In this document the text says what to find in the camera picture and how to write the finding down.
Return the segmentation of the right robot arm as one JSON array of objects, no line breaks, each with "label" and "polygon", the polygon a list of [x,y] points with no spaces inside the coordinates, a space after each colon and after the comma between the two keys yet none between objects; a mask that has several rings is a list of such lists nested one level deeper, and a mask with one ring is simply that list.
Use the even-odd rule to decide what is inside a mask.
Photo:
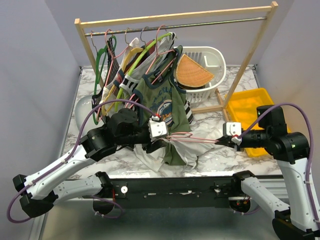
[{"label": "right robot arm", "polygon": [[230,191],[236,196],[249,196],[268,213],[280,240],[314,240],[320,236],[320,204],[311,171],[313,133],[305,112],[296,104],[291,106],[302,114],[308,137],[300,132],[288,132],[282,104],[279,103],[257,107],[257,119],[247,129],[243,129],[239,122],[225,122],[222,137],[216,144],[235,151],[265,149],[279,166],[289,203],[282,202],[262,186],[249,170],[233,174]]}]

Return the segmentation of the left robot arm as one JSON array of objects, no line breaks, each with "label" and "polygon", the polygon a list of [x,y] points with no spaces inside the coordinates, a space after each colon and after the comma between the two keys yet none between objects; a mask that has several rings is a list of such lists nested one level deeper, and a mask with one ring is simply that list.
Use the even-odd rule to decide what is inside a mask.
[{"label": "left robot arm", "polygon": [[78,197],[114,199],[115,188],[106,172],[78,180],[69,177],[116,153],[119,146],[142,144],[151,153],[159,147],[158,140],[168,134],[168,127],[158,113],[140,126],[136,112],[122,108],[102,126],[80,135],[68,153],[46,168],[32,175],[15,176],[12,179],[18,192],[15,199],[29,218],[39,217],[56,204]]}]

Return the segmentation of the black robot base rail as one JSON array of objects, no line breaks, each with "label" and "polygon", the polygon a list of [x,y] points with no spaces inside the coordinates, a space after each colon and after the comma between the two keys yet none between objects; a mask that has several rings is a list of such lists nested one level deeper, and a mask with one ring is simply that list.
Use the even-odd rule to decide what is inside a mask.
[{"label": "black robot base rail", "polygon": [[114,178],[98,197],[115,200],[125,209],[234,208],[255,209],[231,176]]}]

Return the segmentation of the white tank top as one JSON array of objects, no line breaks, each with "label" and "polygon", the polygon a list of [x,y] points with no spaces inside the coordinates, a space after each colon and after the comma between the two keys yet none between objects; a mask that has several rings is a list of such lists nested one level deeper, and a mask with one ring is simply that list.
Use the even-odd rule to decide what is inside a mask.
[{"label": "white tank top", "polygon": [[[213,140],[217,140],[223,136],[221,130],[216,127],[206,129],[197,128],[190,133],[192,133],[195,137]],[[175,148],[184,165],[189,165],[192,167],[196,166],[198,157],[208,153],[211,150],[217,150],[222,147],[221,145],[216,145],[213,143],[172,141],[165,138],[163,140],[167,142],[171,147]]]}]

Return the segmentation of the pink wire hanger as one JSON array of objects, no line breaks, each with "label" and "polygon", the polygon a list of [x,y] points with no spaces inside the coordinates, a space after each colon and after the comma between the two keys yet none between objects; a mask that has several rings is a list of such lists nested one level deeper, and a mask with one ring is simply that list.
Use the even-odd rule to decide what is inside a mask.
[{"label": "pink wire hanger", "polygon": [[175,132],[165,137],[166,140],[175,142],[192,142],[203,144],[215,144],[218,142],[216,139],[209,139],[203,137],[194,136],[191,132]]}]

